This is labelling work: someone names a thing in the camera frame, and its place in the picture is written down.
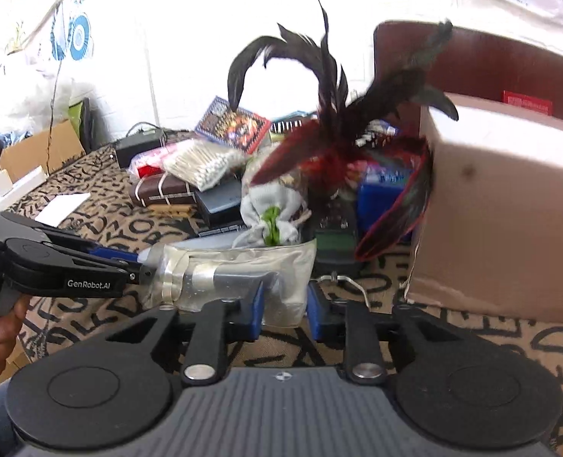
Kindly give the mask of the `herb sachet bag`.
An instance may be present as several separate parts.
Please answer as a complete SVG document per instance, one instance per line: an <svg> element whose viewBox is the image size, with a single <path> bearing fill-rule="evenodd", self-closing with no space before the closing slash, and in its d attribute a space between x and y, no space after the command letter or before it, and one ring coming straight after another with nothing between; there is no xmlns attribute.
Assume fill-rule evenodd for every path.
<svg viewBox="0 0 563 457"><path fill-rule="evenodd" d="M246 230L233 248L261 248L301 243L302 225L310 218L306 183L295 168L269 183L256 185L252 179L276 150L268 145L247 162L242 176L240 214Z"/></svg>

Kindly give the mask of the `white paper card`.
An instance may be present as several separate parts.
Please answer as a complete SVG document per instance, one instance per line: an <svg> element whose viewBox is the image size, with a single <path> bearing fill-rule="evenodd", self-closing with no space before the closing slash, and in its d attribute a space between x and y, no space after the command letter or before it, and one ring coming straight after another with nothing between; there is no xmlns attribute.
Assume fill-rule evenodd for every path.
<svg viewBox="0 0 563 457"><path fill-rule="evenodd" d="M58 227L89 197L90 193L57 195L39 212L35 221L51 227Z"/></svg>

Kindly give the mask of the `brown striped case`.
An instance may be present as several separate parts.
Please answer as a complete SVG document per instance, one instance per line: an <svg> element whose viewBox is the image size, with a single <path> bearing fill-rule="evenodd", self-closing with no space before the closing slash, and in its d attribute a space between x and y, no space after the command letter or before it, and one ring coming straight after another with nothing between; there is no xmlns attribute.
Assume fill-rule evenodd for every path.
<svg viewBox="0 0 563 457"><path fill-rule="evenodd" d="M129 189L132 203L142 208L151 205L194 204L195 191L189 183L172 174L159 173L140 179Z"/></svg>

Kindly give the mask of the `patterned table cloth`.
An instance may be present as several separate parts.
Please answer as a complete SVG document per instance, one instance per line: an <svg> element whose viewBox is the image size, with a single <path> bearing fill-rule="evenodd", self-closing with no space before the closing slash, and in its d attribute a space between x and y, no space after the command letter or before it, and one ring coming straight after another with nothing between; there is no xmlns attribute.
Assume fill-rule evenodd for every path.
<svg viewBox="0 0 563 457"><path fill-rule="evenodd" d="M131 186L128 173L118 166L114 148L106 145L53 173L45 184L12 205L11 211L33 219L57 195L86 194L86 201L61 222L61 228L129 253L139 253L156 243L186 240L204 231L205 224L196 215L173 219L136 206L129 197ZM34 298L18 336L16 363L35 362L141 310L135 289L117 300ZM563 390L563 324L437 307L426 311L537 361L557 377ZM236 366L320 366L337 364L341 359L341 349L314 342L306 324L293 329L266 328L256 342L230 349L230 360ZM551 446L563 456L563 413Z"/></svg>

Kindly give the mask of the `cardboard box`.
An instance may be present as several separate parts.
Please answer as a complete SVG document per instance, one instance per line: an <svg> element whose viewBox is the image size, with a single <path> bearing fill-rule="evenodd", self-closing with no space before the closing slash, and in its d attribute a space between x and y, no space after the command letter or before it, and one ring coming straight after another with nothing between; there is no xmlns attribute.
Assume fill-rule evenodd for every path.
<svg viewBox="0 0 563 457"><path fill-rule="evenodd" d="M13 183L35 168L47 174L61 170L85 155L70 121L43 130L17 144L6 147L0 155L0 170L6 170Z"/></svg>

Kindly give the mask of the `cotton swabs bag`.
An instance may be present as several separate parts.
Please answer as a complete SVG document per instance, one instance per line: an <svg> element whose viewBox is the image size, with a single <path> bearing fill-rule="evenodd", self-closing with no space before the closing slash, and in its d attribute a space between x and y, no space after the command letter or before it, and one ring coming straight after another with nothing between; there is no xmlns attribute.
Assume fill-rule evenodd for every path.
<svg viewBox="0 0 563 457"><path fill-rule="evenodd" d="M175 151L163 159L163 169L199 191L206 191L246 160L247 154L233 147L193 138L176 144Z"/></svg>

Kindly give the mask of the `clear bag with metal part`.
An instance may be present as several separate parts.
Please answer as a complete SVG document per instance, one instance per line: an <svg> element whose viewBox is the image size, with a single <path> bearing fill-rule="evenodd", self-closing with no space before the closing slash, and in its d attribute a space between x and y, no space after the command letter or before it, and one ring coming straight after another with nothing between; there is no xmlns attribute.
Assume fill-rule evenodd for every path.
<svg viewBox="0 0 563 457"><path fill-rule="evenodd" d="M262 323L277 328L300 325L316 260L316 241L294 246L197 249L156 244L138 256L148 291L145 307L172 305L197 313L208 302L248 295L264 287Z"/></svg>

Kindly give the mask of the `colourful card box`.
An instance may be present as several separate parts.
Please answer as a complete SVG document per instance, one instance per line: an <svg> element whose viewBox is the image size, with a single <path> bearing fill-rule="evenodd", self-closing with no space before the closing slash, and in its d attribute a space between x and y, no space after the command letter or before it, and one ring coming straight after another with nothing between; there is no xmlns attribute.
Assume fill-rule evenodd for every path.
<svg viewBox="0 0 563 457"><path fill-rule="evenodd" d="M270 126L268 119L240 107L232 110L229 102L215 97L198 122L195 132L209 141L251 155L265 138Z"/></svg>

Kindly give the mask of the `wooden clothespin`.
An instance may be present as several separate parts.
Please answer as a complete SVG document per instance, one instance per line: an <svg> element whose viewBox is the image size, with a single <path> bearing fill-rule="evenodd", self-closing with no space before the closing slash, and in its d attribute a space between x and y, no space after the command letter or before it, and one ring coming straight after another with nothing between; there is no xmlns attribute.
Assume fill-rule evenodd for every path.
<svg viewBox="0 0 563 457"><path fill-rule="evenodd" d="M182 219L194 215L196 206L194 204L152 204L147 209L154 215Z"/></svg>

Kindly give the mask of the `dark red wooden board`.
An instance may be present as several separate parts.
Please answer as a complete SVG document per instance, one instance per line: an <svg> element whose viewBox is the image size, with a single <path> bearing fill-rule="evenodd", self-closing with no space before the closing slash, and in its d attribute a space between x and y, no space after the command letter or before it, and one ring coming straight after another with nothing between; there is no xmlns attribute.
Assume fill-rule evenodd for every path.
<svg viewBox="0 0 563 457"><path fill-rule="evenodd" d="M423 45L436 28L411 21L379 24L373 37L375 77ZM552 103L552 116L563 121L563 56L516 39L454 26L428 83L445 93L497 102L503 93L545 100Z"/></svg>

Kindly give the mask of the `large pink storage box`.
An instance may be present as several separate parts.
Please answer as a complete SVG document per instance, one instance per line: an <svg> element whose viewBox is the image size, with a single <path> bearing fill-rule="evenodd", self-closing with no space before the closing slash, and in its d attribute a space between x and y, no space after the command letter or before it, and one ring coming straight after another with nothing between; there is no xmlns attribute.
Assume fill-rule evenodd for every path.
<svg viewBox="0 0 563 457"><path fill-rule="evenodd" d="M456 97L422 109L434 187L412 240L407 300L563 323L563 121Z"/></svg>

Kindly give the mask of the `black red feather duster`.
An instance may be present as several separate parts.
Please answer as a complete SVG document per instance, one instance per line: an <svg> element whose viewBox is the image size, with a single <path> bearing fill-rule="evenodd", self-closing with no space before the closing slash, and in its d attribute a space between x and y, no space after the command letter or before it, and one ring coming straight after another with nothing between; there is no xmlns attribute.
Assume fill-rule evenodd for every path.
<svg viewBox="0 0 563 457"><path fill-rule="evenodd" d="M226 81L230 108L238 108L248 69L263 58L294 60L310 70L319 83L319 109L315 118L287 134L251 182L264 185L300 168L311 186L333 192L345 182L348 167L357 162L382 155L409 163L413 172L405 188L358 243L355 257L369 261L399 243L416 228L429 203L433 187L429 144L423 137L397 135L386 137L378 147L370 149L361 147L358 140L372 122L396 115L403 103L433 107L451 120L458 120L458 110L451 99L427 82L427 72L451 40L453 30L451 21L438 23L420 46L373 80L354 101L348 100L348 81L330 53L328 37L315 42L281 27L277 37L255 38L230 65Z"/></svg>

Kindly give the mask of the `black power adapter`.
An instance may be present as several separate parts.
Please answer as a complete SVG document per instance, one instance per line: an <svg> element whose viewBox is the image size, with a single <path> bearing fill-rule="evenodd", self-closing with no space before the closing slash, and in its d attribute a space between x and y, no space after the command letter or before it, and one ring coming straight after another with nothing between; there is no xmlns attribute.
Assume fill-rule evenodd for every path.
<svg viewBox="0 0 563 457"><path fill-rule="evenodd" d="M164 143L165 135L158 131L140 132L123 137L113 144L118 166L128 168L132 158L161 147Z"/></svg>

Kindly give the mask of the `blue box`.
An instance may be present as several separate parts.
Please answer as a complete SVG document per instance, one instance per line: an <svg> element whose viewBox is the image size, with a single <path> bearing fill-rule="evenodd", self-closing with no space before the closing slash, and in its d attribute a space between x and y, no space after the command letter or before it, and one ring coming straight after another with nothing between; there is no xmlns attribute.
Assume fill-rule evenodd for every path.
<svg viewBox="0 0 563 457"><path fill-rule="evenodd" d="M365 237L403 192L412 170L397 163L368 164L358 184L356 215L360 236Z"/></svg>

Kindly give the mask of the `small red box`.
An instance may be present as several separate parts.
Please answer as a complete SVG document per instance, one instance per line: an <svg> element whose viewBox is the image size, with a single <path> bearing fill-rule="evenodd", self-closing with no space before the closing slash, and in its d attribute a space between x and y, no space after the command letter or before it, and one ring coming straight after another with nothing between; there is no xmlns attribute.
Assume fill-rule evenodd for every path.
<svg viewBox="0 0 563 457"><path fill-rule="evenodd" d="M539 112L542 115L552 116L553 114L553 102L547 99L541 99L512 91L504 91L502 94L502 100L505 104L520 107L521 109L529 109L533 112Z"/></svg>

